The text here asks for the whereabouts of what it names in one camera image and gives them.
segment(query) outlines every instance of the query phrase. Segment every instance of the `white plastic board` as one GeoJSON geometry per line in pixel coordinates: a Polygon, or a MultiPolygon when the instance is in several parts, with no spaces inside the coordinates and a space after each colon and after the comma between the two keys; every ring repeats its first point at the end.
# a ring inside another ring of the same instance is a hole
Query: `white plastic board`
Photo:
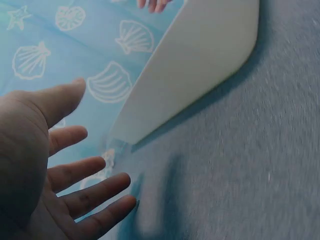
{"type": "Polygon", "coordinates": [[[189,0],[125,102],[111,135],[135,144],[236,72],[252,52],[259,0],[189,0]]]}

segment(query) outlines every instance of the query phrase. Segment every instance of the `gray fabric surface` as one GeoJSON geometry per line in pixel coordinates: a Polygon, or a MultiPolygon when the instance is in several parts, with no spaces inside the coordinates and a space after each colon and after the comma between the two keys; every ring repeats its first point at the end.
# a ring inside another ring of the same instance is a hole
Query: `gray fabric surface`
{"type": "Polygon", "coordinates": [[[320,1],[261,0],[241,70],[116,163],[140,204],[108,237],[320,239],[319,93],[320,1]]]}

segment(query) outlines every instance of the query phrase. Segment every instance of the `seashell pattern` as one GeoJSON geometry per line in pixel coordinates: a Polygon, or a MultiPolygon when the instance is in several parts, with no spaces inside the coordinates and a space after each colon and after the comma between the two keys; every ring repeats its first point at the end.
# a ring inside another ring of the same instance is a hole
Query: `seashell pattern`
{"type": "Polygon", "coordinates": [[[54,129],[62,129],[66,126],[66,119],[62,118],[56,125],[53,126],[54,129]]]}
{"type": "Polygon", "coordinates": [[[104,71],[87,79],[87,88],[98,101],[112,104],[127,98],[132,83],[129,73],[112,61],[104,71]]]}
{"type": "Polygon", "coordinates": [[[55,24],[61,31],[79,27],[86,18],[86,12],[79,6],[60,6],[55,14],[55,24]]]}
{"type": "Polygon", "coordinates": [[[102,182],[103,180],[109,178],[112,174],[111,168],[105,168],[91,176],[88,176],[87,178],[83,179],[80,183],[80,190],[90,187],[89,182],[94,181],[96,182],[102,182]]]}
{"type": "Polygon", "coordinates": [[[41,41],[38,46],[21,46],[12,60],[14,75],[25,80],[41,78],[46,69],[46,59],[51,52],[41,41]]]}
{"type": "Polygon", "coordinates": [[[154,50],[154,36],[151,31],[139,22],[122,20],[120,23],[120,37],[115,39],[125,54],[131,52],[152,53],[154,50]]]}
{"type": "Polygon", "coordinates": [[[113,148],[109,149],[104,154],[102,154],[102,157],[105,160],[105,167],[107,169],[113,168],[115,166],[115,156],[116,156],[116,150],[113,148]]]}

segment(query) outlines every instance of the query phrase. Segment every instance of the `hand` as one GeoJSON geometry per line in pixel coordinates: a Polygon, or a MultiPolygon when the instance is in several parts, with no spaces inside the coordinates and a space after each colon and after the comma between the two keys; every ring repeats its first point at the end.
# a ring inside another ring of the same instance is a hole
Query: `hand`
{"type": "MultiPolygon", "coordinates": [[[[139,8],[144,8],[147,0],[137,0],[139,8]]],[[[162,13],[166,5],[171,2],[171,0],[149,0],[149,12],[150,13],[162,13]]]]}
{"type": "Polygon", "coordinates": [[[96,240],[136,205],[124,196],[104,210],[76,223],[126,189],[126,173],[89,188],[57,197],[56,193],[102,170],[105,161],[90,157],[47,170],[48,156],[86,138],[81,126],[48,132],[73,112],[85,82],[36,92],[14,91],[0,97],[0,236],[12,240],[96,240]]]}

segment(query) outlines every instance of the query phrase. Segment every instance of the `blue fabric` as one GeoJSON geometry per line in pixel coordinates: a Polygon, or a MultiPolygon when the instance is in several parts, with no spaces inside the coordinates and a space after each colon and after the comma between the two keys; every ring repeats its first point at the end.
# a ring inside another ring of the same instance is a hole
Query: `blue fabric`
{"type": "MultiPolygon", "coordinates": [[[[113,164],[125,144],[108,138],[131,87],[183,0],[163,14],[135,0],[0,1],[0,94],[34,91],[81,76],[87,91],[78,109],[55,127],[82,125],[89,136],[51,157],[48,166],[103,155],[113,164]]],[[[82,187],[111,174],[112,166],[82,187]]],[[[80,188],[80,183],[67,191],[80,188]]]]}

